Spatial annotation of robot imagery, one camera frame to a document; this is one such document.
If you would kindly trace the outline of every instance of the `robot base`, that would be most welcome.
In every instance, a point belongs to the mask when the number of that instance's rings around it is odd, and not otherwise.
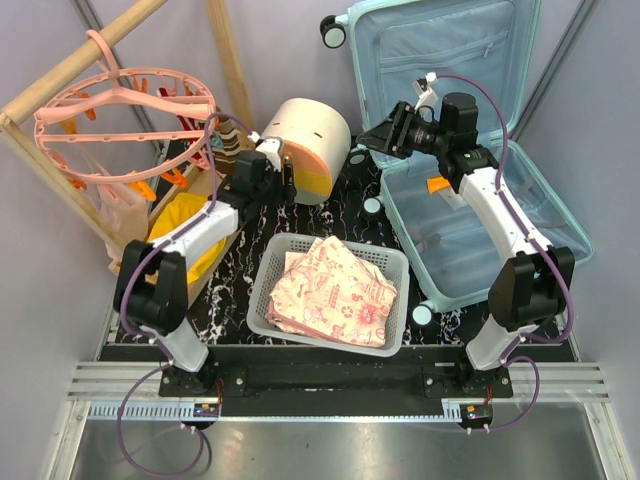
[[[246,367],[228,365],[219,367],[211,351],[202,368],[195,373],[171,367],[162,373],[160,397],[217,397],[216,382],[224,392],[224,397],[244,395]]]
[[[427,398],[487,398],[491,387],[493,398],[512,398],[511,378],[506,368],[475,372],[476,376],[460,382],[460,366],[423,368]]]

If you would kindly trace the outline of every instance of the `yellow bag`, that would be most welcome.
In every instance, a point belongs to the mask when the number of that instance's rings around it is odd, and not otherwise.
[[[200,195],[193,195],[191,193],[179,193],[171,202],[167,204],[162,213],[158,216],[155,225],[151,229],[148,242],[166,235],[174,228],[181,225],[183,222],[191,218],[206,203],[206,197]],[[226,238],[216,243],[207,253],[205,253],[200,259],[194,263],[191,269],[187,272],[187,283],[192,284],[198,278],[205,274],[216,258],[222,252]]]

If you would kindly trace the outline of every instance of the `pink patterned cloth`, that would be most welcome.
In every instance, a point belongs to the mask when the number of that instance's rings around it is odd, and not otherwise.
[[[380,347],[397,295],[378,267],[336,237],[317,239],[307,253],[287,253],[268,320],[288,333]]]

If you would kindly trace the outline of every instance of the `gray plastic basket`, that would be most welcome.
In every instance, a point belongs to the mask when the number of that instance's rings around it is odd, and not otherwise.
[[[390,248],[376,247],[360,243],[343,242],[357,257],[370,261],[378,268],[386,279],[391,280],[398,290],[386,324],[386,339],[379,348],[361,347],[341,342],[330,342],[318,338],[305,337],[293,333],[285,333],[267,322],[269,308],[269,294],[284,272],[284,257],[286,252],[307,252],[317,237],[296,235],[293,233],[279,233],[267,245],[258,276],[253,285],[253,292],[249,300],[247,323],[249,328],[260,335],[268,335],[292,342],[307,343],[318,347],[333,348],[346,352],[362,353],[377,357],[395,355],[402,345],[402,335],[405,330],[407,317],[407,301],[409,297],[409,261],[404,253]]]

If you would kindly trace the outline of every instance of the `white tag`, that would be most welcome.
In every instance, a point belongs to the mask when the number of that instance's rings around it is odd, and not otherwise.
[[[440,190],[438,193],[442,196],[442,198],[444,198],[444,201],[447,202],[449,206],[454,210],[458,210],[467,205],[467,202],[465,202],[460,195],[454,192],[453,188],[451,187]]]

